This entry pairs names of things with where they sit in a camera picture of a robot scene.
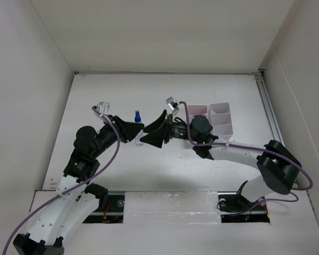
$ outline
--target white wall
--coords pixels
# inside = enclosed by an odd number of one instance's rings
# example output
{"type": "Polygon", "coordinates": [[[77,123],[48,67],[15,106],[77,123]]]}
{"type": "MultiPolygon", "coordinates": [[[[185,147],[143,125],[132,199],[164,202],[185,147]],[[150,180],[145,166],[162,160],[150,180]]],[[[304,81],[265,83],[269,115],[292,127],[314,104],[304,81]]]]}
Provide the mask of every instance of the white wall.
{"type": "Polygon", "coordinates": [[[256,72],[294,0],[31,0],[75,71],[256,72]]]}
{"type": "Polygon", "coordinates": [[[284,141],[314,180],[319,223],[319,0],[302,2],[265,80],[284,141]]]}
{"type": "Polygon", "coordinates": [[[0,254],[41,187],[72,78],[31,3],[0,0],[0,254]]]}

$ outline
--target white divided container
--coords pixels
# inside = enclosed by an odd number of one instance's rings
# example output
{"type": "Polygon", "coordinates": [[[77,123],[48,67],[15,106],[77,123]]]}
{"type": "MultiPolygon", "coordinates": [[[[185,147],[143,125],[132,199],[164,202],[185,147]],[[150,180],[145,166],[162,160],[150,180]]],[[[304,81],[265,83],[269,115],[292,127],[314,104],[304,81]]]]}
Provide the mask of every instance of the white divided container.
{"type": "Polygon", "coordinates": [[[206,105],[188,105],[188,113],[189,113],[189,123],[192,118],[196,115],[203,115],[207,117],[208,115],[208,106],[206,105]]]}
{"type": "Polygon", "coordinates": [[[211,104],[208,111],[208,120],[213,126],[213,134],[224,140],[233,135],[232,119],[229,103],[211,104]]]}

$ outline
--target robotic arm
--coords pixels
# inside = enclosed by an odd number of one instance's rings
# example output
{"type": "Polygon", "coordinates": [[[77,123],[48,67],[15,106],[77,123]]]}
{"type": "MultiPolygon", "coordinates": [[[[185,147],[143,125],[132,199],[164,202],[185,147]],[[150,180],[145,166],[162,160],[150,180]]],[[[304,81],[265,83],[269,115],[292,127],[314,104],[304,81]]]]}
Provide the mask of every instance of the robotic arm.
{"type": "MultiPolygon", "coordinates": [[[[107,117],[123,143],[132,141],[144,128],[141,123],[125,122],[118,116],[107,117]]],[[[96,158],[116,141],[117,136],[109,124],[98,132],[91,126],[78,130],[73,153],[56,189],[58,198],[46,207],[27,234],[18,234],[13,241],[19,255],[63,255],[63,245],[79,225],[98,207],[105,207],[106,188],[86,183],[71,189],[96,173],[99,167],[96,158]]]]}
{"type": "Polygon", "coordinates": [[[171,97],[167,104],[172,109],[171,114],[164,110],[161,116],[152,124],[144,128],[148,133],[140,141],[161,148],[171,138],[190,140],[195,145],[192,149],[201,158],[211,160],[228,160],[259,170],[261,175],[253,180],[245,181],[238,189],[236,195],[223,201],[223,208],[234,212],[249,210],[260,198],[272,192],[287,195],[290,193],[296,177],[299,174],[297,166],[300,162],[278,141],[271,140],[268,144],[249,146],[236,142],[226,142],[212,135],[213,127],[204,116],[195,116],[187,125],[181,118],[175,117],[178,104],[171,97]]]}
{"type": "MultiPolygon", "coordinates": [[[[271,140],[261,147],[262,152],[257,152],[257,148],[253,151],[244,144],[226,142],[211,134],[213,127],[206,117],[198,115],[190,124],[185,123],[175,117],[179,108],[174,99],[169,98],[167,104],[172,113],[168,114],[164,110],[161,116],[147,127],[109,115],[107,117],[111,123],[105,124],[98,132],[91,126],[78,130],[74,151],[56,190],[58,196],[46,207],[27,234],[18,234],[13,241],[20,255],[63,255],[64,243],[79,225],[98,207],[105,207],[108,196],[106,188],[94,183],[85,183],[76,189],[73,187],[87,181],[96,173],[99,167],[96,158],[117,141],[111,124],[124,143],[133,140],[143,129],[147,135],[140,141],[152,146],[161,148],[163,142],[168,143],[172,138],[189,140],[194,143],[193,150],[201,158],[228,160],[258,169],[261,173],[259,177],[245,181],[236,195],[223,201],[223,208],[228,210],[249,210],[260,198],[273,191],[279,194],[290,193],[299,173],[296,166],[301,164],[281,143],[271,140]],[[286,160],[274,154],[282,155],[286,160]]],[[[95,111],[102,113],[104,104],[98,105],[95,111]]]]}

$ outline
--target purple cable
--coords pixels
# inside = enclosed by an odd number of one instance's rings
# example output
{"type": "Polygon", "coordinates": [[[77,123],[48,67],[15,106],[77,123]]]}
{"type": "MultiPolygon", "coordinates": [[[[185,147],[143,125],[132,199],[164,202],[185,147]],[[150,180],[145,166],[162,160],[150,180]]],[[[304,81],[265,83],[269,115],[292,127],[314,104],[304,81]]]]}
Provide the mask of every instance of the purple cable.
{"type": "MultiPolygon", "coordinates": [[[[114,125],[110,122],[110,120],[105,117],[104,115],[102,115],[99,111],[96,110],[96,106],[92,107],[92,110],[98,114],[98,116],[100,118],[102,118],[111,128],[112,130],[115,132],[116,137],[117,137],[117,147],[116,147],[116,151],[113,154],[112,158],[109,160],[109,162],[99,171],[97,172],[95,175],[93,175],[92,177],[90,177],[89,179],[85,180],[84,182],[79,183],[78,185],[66,190],[65,192],[63,192],[62,194],[65,195],[69,192],[71,192],[72,190],[75,190],[76,188],[79,188],[80,186],[83,186],[84,184],[92,181],[92,179],[96,178],[99,174],[101,174],[104,170],[106,170],[109,165],[112,163],[112,161],[115,159],[115,157],[117,156],[117,153],[119,151],[119,147],[120,147],[120,143],[121,143],[121,139],[120,136],[118,134],[117,129],[114,127],[114,125]]],[[[58,198],[60,198],[60,195],[56,195],[54,198],[51,198],[50,200],[48,200],[46,203],[44,203],[43,205],[41,205],[40,207],[38,207],[36,210],[34,210],[33,212],[30,213],[29,216],[27,216],[13,231],[13,233],[10,235],[9,239],[6,242],[5,248],[2,252],[2,255],[6,255],[7,250],[9,248],[9,245],[11,243],[11,241],[13,240],[15,234],[18,232],[18,230],[30,219],[32,218],[37,212],[39,212],[40,210],[42,210],[44,207],[48,206],[50,203],[52,203],[53,201],[57,200],[58,198]]]]}
{"type": "Polygon", "coordinates": [[[267,201],[278,201],[278,202],[298,202],[299,198],[297,195],[295,195],[293,192],[290,192],[290,194],[292,194],[295,197],[295,200],[287,200],[287,199],[277,199],[277,198],[267,198],[267,199],[262,199],[258,202],[256,202],[252,207],[250,207],[249,209],[245,210],[245,211],[241,211],[241,212],[237,212],[235,214],[230,214],[229,216],[239,216],[242,215],[248,211],[252,211],[255,207],[257,207],[258,205],[267,202],[267,201]]]}
{"type": "MultiPolygon", "coordinates": [[[[187,103],[184,101],[180,101],[180,104],[184,105],[184,110],[186,112],[186,120],[187,120],[187,124],[189,124],[189,113],[188,113],[188,106],[187,103]]],[[[211,143],[195,143],[192,138],[191,138],[191,134],[190,134],[190,126],[187,125],[187,133],[188,133],[188,140],[189,142],[194,145],[194,146],[213,146],[213,145],[223,145],[223,146],[231,146],[231,147],[235,147],[235,148],[240,148],[240,149],[248,149],[248,150],[254,150],[254,151],[262,151],[268,154],[271,154],[275,157],[279,157],[285,161],[287,161],[289,164],[292,164],[293,166],[295,166],[300,172],[302,172],[306,178],[309,181],[309,186],[306,188],[292,188],[292,190],[309,190],[313,187],[313,181],[312,178],[310,177],[310,175],[302,168],[300,167],[298,164],[296,164],[294,161],[290,160],[289,158],[285,157],[284,155],[281,155],[279,153],[270,151],[270,150],[266,150],[263,148],[257,148],[257,147],[251,147],[251,146],[244,146],[244,145],[238,145],[238,144],[231,144],[231,143],[225,143],[225,142],[211,142],[211,143]]],[[[299,201],[299,198],[296,194],[290,192],[290,194],[292,194],[296,199],[295,200],[285,200],[285,199],[274,199],[274,198],[269,198],[269,199],[263,199],[260,202],[255,203],[252,207],[250,207],[248,210],[246,211],[241,211],[241,212],[237,212],[235,214],[230,214],[231,216],[238,216],[241,214],[244,214],[248,211],[253,210],[255,207],[257,207],[259,204],[266,202],[266,201],[280,201],[280,202],[297,202],[299,201]]]]}

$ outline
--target purple wire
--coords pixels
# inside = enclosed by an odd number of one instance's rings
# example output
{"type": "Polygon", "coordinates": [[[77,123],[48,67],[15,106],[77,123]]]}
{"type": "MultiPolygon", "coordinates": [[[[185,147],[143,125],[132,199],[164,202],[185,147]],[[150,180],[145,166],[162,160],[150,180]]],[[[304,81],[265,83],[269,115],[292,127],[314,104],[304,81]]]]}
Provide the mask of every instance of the purple wire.
{"type": "MultiPolygon", "coordinates": [[[[101,113],[96,110],[96,107],[95,107],[95,106],[92,107],[92,110],[93,110],[96,114],[98,114],[98,116],[99,116],[100,118],[102,118],[102,119],[112,128],[112,130],[115,132],[116,137],[117,137],[117,147],[116,147],[116,151],[115,151],[115,153],[113,154],[112,158],[109,160],[109,162],[108,162],[99,172],[97,172],[95,175],[93,175],[93,176],[90,177],[89,179],[85,180],[84,182],[81,182],[81,183],[79,183],[78,185],[76,185],[76,186],[74,186],[74,187],[72,187],[72,188],[66,190],[65,192],[62,193],[63,195],[65,195],[65,194],[67,194],[67,193],[69,193],[69,192],[71,192],[71,191],[73,191],[73,190],[79,188],[80,186],[83,186],[84,184],[86,184],[86,183],[92,181],[92,179],[96,178],[99,174],[101,174],[104,170],[106,170],[106,169],[109,167],[109,165],[110,165],[110,164],[112,163],[112,161],[115,159],[115,157],[117,156],[117,153],[118,153],[118,151],[119,151],[121,139],[120,139],[120,136],[119,136],[119,134],[118,134],[117,129],[114,127],[114,125],[110,122],[110,120],[109,120],[107,117],[105,117],[104,115],[101,115],[101,113]]],[[[52,203],[53,201],[57,200],[58,198],[60,198],[60,195],[56,195],[54,198],[51,198],[50,200],[48,200],[46,203],[44,203],[43,205],[41,205],[40,207],[38,207],[36,210],[34,210],[33,212],[31,212],[31,213],[29,214],[29,216],[27,216],[27,217],[15,228],[15,230],[12,232],[12,234],[10,235],[9,239],[8,239],[7,242],[6,242],[6,245],[5,245],[5,248],[4,248],[3,252],[2,252],[2,255],[6,255],[7,250],[8,250],[8,248],[9,248],[9,245],[10,245],[10,243],[12,242],[12,240],[13,240],[14,236],[16,235],[16,233],[18,232],[18,230],[19,230],[30,218],[32,218],[37,212],[39,212],[39,211],[42,210],[44,207],[48,206],[50,203],[52,203]]]]}
{"type": "Polygon", "coordinates": [[[255,207],[257,207],[258,205],[262,204],[263,202],[267,202],[267,201],[278,201],[278,202],[298,202],[299,198],[296,194],[294,194],[293,192],[290,192],[290,194],[292,194],[295,197],[295,200],[287,200],[287,199],[277,199],[277,198],[267,198],[267,199],[262,199],[258,202],[256,202],[252,207],[250,207],[249,209],[245,210],[245,211],[241,211],[241,212],[237,212],[235,214],[230,214],[229,216],[239,216],[242,215],[248,211],[252,211],[255,207]]]}

